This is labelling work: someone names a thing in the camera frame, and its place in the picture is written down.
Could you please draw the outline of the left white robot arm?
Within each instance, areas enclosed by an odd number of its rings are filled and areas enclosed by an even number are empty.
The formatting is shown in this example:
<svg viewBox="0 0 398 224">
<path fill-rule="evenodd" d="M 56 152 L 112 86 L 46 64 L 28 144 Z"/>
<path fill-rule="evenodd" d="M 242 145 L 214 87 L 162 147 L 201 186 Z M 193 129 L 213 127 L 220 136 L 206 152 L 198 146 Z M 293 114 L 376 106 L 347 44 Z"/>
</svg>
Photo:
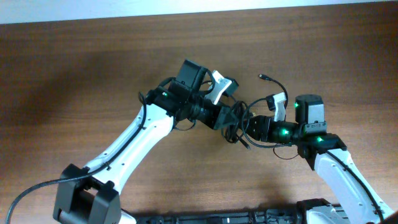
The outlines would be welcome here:
<svg viewBox="0 0 398 224">
<path fill-rule="evenodd" d="M 176 77 L 142 97 L 134 121 L 104 152 L 81 169 L 70 164 L 62 172 L 68 182 L 58 186 L 53 218 L 60 223 L 136 223 L 120 202 L 130 175 L 179 121 L 200 121 L 211 129 L 237 122 L 220 98 L 238 86 L 216 70 L 185 60 Z"/>
</svg>

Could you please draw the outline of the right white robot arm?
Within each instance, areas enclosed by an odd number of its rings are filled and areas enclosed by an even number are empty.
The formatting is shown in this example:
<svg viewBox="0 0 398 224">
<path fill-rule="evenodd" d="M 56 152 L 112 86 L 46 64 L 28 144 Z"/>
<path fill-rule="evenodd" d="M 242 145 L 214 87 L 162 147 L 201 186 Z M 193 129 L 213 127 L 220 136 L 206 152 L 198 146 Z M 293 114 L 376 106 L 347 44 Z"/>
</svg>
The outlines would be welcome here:
<svg viewBox="0 0 398 224">
<path fill-rule="evenodd" d="M 272 149 L 296 146 L 298 155 L 331 188 L 351 223 L 384 223 L 394 216 L 393 209 L 360 173 L 346 144 L 327 131 L 321 96 L 297 96 L 295 122 L 285 119 L 284 93 L 265 100 L 274 112 L 272 117 L 249 116 L 245 111 L 239 124 L 251 144 Z"/>
</svg>

